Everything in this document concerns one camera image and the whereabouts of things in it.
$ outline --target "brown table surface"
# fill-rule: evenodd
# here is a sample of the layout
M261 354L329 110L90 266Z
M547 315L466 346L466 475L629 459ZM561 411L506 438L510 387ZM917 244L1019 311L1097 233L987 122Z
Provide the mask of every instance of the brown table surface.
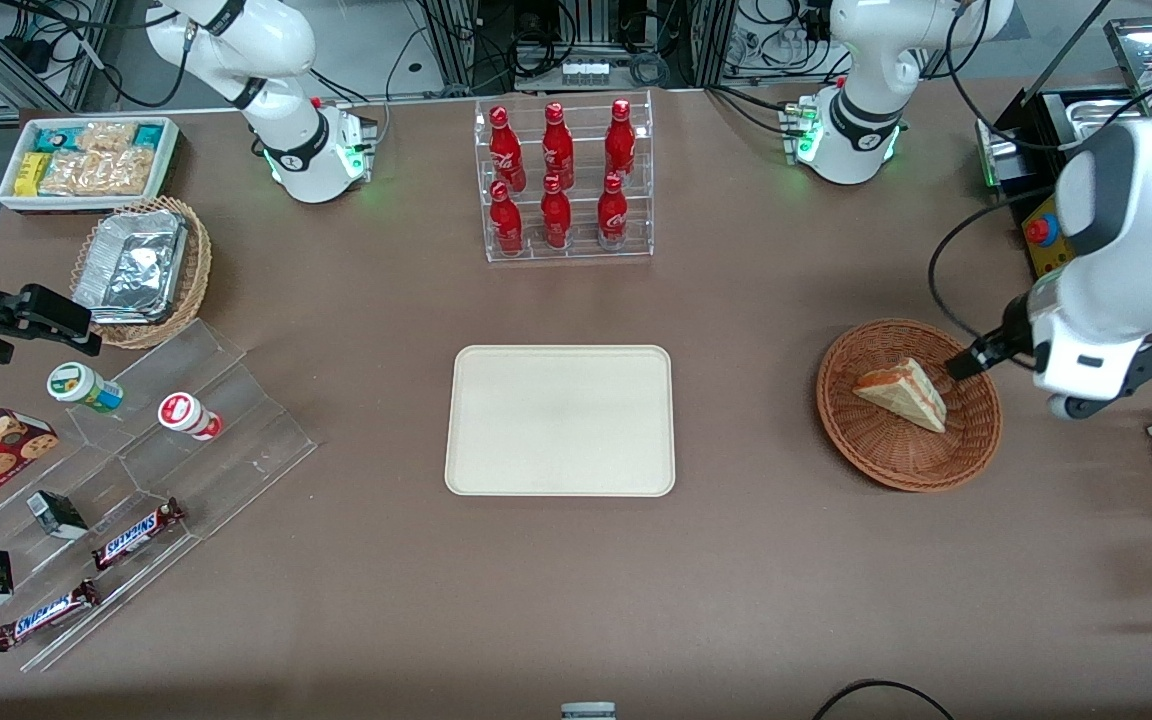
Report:
M1018 84L973 86L995 111ZM54 669L0 655L0 717L805 719L864 676L961 719L1152 717L1152 384L1073 424L998 369L1001 450L937 497L861 477L814 415L841 332L947 327L929 252L987 200L952 88L920 88L862 187L786 167L702 92L653 99L655 258L584 268L485 263L472 101L396 106L376 181L323 206L270 182L238 114L179 115L174 194L215 245L202 316L323 446ZM67 287L91 223L5 211L0 287ZM1016 242L996 214L946 255L983 327L1028 288ZM666 348L676 487L454 497L452 362L473 343ZM41 379L71 358L20 343L0 406L60 415ZM849 717L929 717L869 706Z

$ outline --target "sandwich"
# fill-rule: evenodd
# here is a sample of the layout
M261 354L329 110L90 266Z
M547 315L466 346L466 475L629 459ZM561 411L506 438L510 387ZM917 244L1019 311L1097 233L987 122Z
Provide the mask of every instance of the sandwich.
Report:
M851 392L920 429L945 432L945 401L914 357L905 357L895 367L861 376Z

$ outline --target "red bottle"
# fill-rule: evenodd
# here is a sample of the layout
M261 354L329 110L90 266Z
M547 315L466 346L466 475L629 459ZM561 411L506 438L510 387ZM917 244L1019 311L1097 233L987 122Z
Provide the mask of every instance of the red bottle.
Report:
M540 146L545 151L545 174L556 174L563 190L570 190L576 184L576 151L573 132L563 121L563 106L558 103L545 105L545 137Z
M602 180L602 197L598 199L598 243L602 250L620 250L626 245L626 211L620 173L607 173Z
M500 252L522 252L522 214L518 206L509 200L509 187L503 181L492 181L492 229Z
M630 101L612 103L612 127L607 128L607 172L621 173L622 179L634 174L634 126L630 124Z
M545 217L545 242L554 250L567 248L573 228L573 205L563 194L561 179L554 173L545 176L545 196L540 198L540 214Z
M488 112L492 122L492 164L497 179L508 183L509 190L522 192L526 188L526 173L522 169L522 145L509 127L509 113L502 106Z

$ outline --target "woven basket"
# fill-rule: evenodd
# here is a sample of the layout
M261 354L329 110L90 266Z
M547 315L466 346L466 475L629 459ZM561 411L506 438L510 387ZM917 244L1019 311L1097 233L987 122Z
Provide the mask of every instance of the woven basket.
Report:
M829 439L847 460L884 486L940 492L977 477L1002 437L998 393L988 376L954 382L945 361L961 346L914 320L876 320L839 338L820 361L817 409ZM945 432L933 433L851 393L870 370L914 357L947 410Z
M124 347L127 350L146 350L169 340L184 328L198 314L198 306L202 305L202 296L207 291L207 273L211 272L211 240L207 237L207 228L198 222L198 215L183 202L173 197L156 197L153 200L136 202L127 209L115 210L115 213L150 213L154 210L169 210L180 213L189 222L189 234L185 237L184 266L180 268L177 290L172 314L165 323L157 325L97 325L92 323L92 332L99 334L105 342L115 347ZM83 272L83 265L88 264L88 250L91 249L92 237L96 236L96 228L88 233L88 242L83 243L83 249L78 251L78 260L74 263L73 273L69 276L69 293L73 295L74 288L78 287L78 276Z

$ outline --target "red button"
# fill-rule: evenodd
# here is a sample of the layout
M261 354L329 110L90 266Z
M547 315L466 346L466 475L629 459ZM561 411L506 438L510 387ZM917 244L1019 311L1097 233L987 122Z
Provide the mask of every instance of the red button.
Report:
M1038 218L1029 225L1025 225L1025 240L1034 243L1034 245L1040 245L1043 242L1046 242L1047 237L1051 236L1051 223L1047 223L1047 220L1043 218Z

